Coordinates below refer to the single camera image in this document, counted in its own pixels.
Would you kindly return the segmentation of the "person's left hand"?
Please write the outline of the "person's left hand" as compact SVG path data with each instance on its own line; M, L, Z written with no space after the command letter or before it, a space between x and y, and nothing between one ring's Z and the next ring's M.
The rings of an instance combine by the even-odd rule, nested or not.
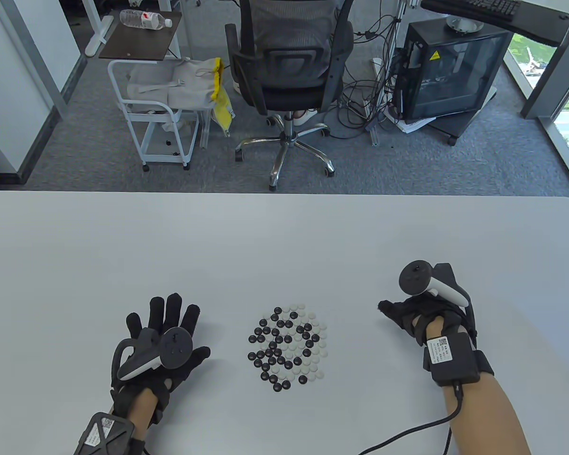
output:
M167 299L159 296L153 297L149 303L150 313L146 328L163 336L168 330L180 327L193 336L200 316L200 308L197 305L189 305L184 316L181 316L182 302L181 295L178 293L169 295ZM119 366L116 364L119 358L114 355L110 372L113 413L119 418L126 418L130 414L134 401L145 389L148 389L157 398L157 404L150 414L150 423L159 423L169 404L170 394L186 381L191 372L210 355L210 348L201 346L194 349L189 360L179 368L169 370L160 366L154 370L149 369L128 381L118 379L116 373Z

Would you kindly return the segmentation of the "person's right hand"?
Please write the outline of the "person's right hand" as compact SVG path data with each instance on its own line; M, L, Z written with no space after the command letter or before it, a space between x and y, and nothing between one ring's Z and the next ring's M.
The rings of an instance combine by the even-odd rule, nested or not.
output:
M472 345L476 346L474 317L440 297L425 293L402 302L383 300L377 309L421 346L427 340L458 332L466 332Z

